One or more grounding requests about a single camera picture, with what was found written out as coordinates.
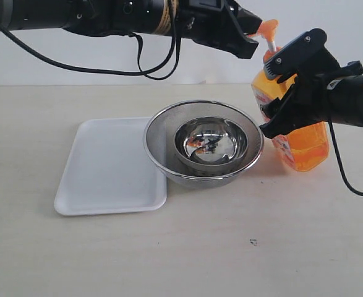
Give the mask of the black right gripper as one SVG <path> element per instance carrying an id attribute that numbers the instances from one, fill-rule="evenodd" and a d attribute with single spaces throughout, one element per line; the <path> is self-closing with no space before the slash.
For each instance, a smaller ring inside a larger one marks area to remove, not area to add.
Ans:
<path id="1" fill-rule="evenodd" d="M 321 28 L 313 28 L 300 34 L 264 62 L 268 80 L 286 77 L 297 72 L 309 58 L 324 48 L 327 34 Z M 282 98 L 276 97 L 263 104 L 260 111 L 266 117 L 260 126 L 264 136 L 274 139 L 279 135 L 317 124 L 363 124 L 363 67 L 360 61 L 339 67 L 336 61 L 325 64 L 312 58 L 318 70 L 309 67 L 299 73 Z"/>

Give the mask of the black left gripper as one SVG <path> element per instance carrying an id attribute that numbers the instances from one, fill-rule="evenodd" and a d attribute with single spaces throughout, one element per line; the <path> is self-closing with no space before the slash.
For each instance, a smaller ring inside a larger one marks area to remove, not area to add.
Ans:
<path id="1" fill-rule="evenodd" d="M 176 12 L 178 39 L 227 50 L 239 59 L 254 55 L 258 42 L 247 35 L 256 34 L 262 22 L 236 1 L 179 1 Z"/>

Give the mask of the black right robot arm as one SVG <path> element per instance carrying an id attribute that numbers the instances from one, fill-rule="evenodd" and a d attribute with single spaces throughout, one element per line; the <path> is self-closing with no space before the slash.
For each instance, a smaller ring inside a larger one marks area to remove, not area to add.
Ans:
<path id="1" fill-rule="evenodd" d="M 358 60 L 341 66 L 326 42 L 326 32 L 313 28 L 265 61 L 266 78 L 277 84 L 293 80 L 284 95 L 261 108 L 269 119 L 260 126 L 265 137 L 320 122 L 363 127 L 363 66 Z"/>

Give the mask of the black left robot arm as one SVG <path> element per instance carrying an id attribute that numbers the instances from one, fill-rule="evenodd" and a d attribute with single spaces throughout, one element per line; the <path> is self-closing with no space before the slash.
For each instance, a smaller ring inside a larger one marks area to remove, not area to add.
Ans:
<path id="1" fill-rule="evenodd" d="M 143 33 L 171 36 L 250 59 L 262 19 L 236 1 L 0 1 L 9 31 L 61 28 L 86 37 Z"/>

